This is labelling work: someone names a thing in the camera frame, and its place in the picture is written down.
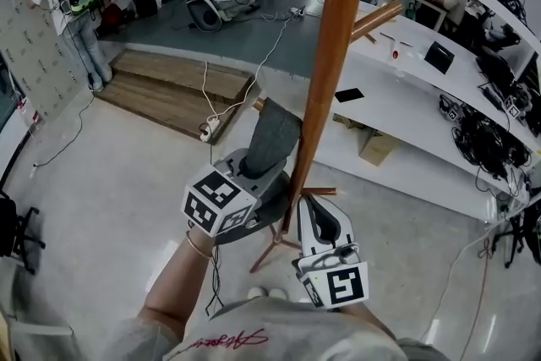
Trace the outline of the person's right forearm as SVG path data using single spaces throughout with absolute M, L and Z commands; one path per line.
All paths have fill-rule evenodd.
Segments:
M 396 340 L 396 337 L 392 333 L 392 331 L 381 320 L 379 320 L 365 304 L 349 304 L 341 307 L 341 312 L 345 315 L 351 315 L 356 317 L 357 319 L 364 320 L 365 322 L 370 323 L 371 325 L 383 331 L 391 339 Z

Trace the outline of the grey pod device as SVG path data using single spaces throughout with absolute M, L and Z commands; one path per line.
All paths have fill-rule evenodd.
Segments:
M 202 32 L 214 33 L 221 28 L 221 16 L 211 0 L 188 0 L 186 5 L 194 26 Z

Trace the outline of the long white curved desk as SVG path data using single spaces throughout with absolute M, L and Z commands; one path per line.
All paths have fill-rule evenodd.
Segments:
M 379 27 L 375 42 L 353 43 L 338 90 L 359 88 L 364 98 L 333 101 L 315 160 L 353 176 L 485 221 L 498 203 L 521 208 L 532 201 L 527 176 L 541 157 L 541 142 L 505 112 L 505 104 L 483 95 L 485 81 L 474 57 L 451 41 L 455 58 L 446 74 L 424 61 L 437 41 L 432 30 L 401 18 Z M 526 149 L 523 165 L 507 164 L 502 175 L 468 162 L 456 147 L 457 123 L 439 110 L 440 95 L 484 115 Z M 372 129 L 401 141 L 375 167 L 359 157 Z

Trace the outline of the black bag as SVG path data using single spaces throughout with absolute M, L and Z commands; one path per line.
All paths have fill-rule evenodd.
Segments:
M 139 19 L 156 15 L 162 6 L 162 0 L 133 0 L 133 3 Z

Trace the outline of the red bag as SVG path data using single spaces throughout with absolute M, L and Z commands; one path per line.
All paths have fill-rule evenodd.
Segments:
M 110 3 L 101 13 L 99 33 L 104 36 L 116 32 L 123 24 L 123 11 L 115 3 Z

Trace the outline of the grey locker cabinet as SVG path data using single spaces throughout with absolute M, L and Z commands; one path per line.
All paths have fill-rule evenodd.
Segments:
M 0 54 L 22 93 L 15 113 L 27 127 L 56 120 L 78 96 L 93 97 L 49 10 L 31 9 L 29 2 L 0 0 Z

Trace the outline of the black box stand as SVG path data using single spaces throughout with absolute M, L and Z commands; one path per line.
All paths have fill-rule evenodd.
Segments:
M 449 70 L 455 55 L 442 46 L 439 42 L 434 41 L 427 51 L 424 61 L 432 65 L 442 74 L 446 74 Z

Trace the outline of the cardboard box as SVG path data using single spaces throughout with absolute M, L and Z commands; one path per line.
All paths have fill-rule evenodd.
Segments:
M 359 150 L 359 157 L 367 163 L 379 167 L 383 161 L 399 147 L 401 141 L 389 134 L 372 129 Z

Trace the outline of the person's white shirt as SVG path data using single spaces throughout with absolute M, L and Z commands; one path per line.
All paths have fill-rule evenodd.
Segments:
M 225 307 L 184 338 L 155 321 L 122 321 L 94 361 L 450 361 L 365 318 L 279 298 Z

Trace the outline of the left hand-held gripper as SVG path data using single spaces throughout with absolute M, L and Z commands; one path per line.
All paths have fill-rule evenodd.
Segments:
M 258 201 L 265 203 L 287 160 L 264 171 L 248 167 L 246 151 L 204 166 L 184 192 L 181 211 L 198 229 L 220 236 L 244 227 Z

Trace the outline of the spare hand-held gripper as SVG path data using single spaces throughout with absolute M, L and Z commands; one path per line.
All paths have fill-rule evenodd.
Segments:
M 506 114 L 514 119 L 517 119 L 520 115 L 522 110 L 516 105 L 516 98 L 513 96 L 509 96 L 505 99 L 505 112 Z
M 453 123 L 459 123 L 463 116 L 462 106 L 443 94 L 440 95 L 439 110 L 445 119 Z

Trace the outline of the black flat tablet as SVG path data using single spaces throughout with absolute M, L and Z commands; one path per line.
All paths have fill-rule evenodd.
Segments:
M 363 93 L 359 88 L 350 88 L 346 90 L 339 90 L 335 93 L 335 98 L 338 102 L 344 103 L 348 101 L 355 101 L 364 98 Z

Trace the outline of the black office chair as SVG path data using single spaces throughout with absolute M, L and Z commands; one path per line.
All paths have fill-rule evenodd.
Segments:
M 17 211 L 15 202 L 0 189 L 0 257 L 13 258 L 17 256 L 23 262 L 23 267 L 33 276 L 36 270 L 28 261 L 25 243 L 37 244 L 41 249 L 46 244 L 39 238 L 27 234 L 30 219 L 39 215 L 40 211 L 30 207 L 24 216 Z
M 515 255 L 520 254 L 525 247 L 531 251 L 534 262 L 541 266 L 541 200 L 530 205 L 521 214 L 513 216 L 509 224 L 510 230 L 495 234 L 491 253 L 496 251 L 498 242 L 502 238 L 511 236 L 511 256 L 504 267 L 508 269 Z

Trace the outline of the wooden coat rack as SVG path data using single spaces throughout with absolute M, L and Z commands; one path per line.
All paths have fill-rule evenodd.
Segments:
M 284 245 L 291 249 L 300 249 L 298 245 L 283 237 L 288 234 L 292 214 L 301 195 L 336 194 L 334 188 L 307 188 L 304 184 L 331 110 L 347 50 L 351 43 L 367 36 L 369 32 L 394 19 L 402 11 L 402 5 L 394 1 L 357 19 L 359 2 L 360 0 L 324 1 L 314 72 L 309 85 L 298 152 L 289 183 L 288 207 L 282 218 L 281 227 L 270 230 L 274 238 L 249 269 L 251 274 L 260 268 L 275 247 Z

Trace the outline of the white power strip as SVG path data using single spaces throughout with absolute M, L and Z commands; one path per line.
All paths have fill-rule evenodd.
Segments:
M 215 132 L 220 126 L 220 119 L 217 117 L 210 117 L 205 123 L 199 126 L 200 140 L 206 143 L 210 143 L 213 140 Z

